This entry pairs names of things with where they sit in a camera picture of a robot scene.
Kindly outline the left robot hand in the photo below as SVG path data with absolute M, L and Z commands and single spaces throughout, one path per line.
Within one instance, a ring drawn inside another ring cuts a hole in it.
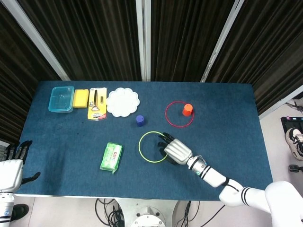
M 23 178 L 23 167 L 26 162 L 28 150 L 32 144 L 32 140 L 26 140 L 20 145 L 8 145 L 0 159 L 0 192 L 14 193 L 19 187 L 28 182 L 35 181 L 40 172 L 35 173 L 31 177 Z

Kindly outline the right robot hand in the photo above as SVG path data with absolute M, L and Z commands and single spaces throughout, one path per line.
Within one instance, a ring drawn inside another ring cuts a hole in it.
M 185 165 L 193 156 L 193 152 L 189 147 L 170 134 L 164 132 L 158 137 L 162 139 L 162 141 L 158 142 L 160 153 L 171 164 Z

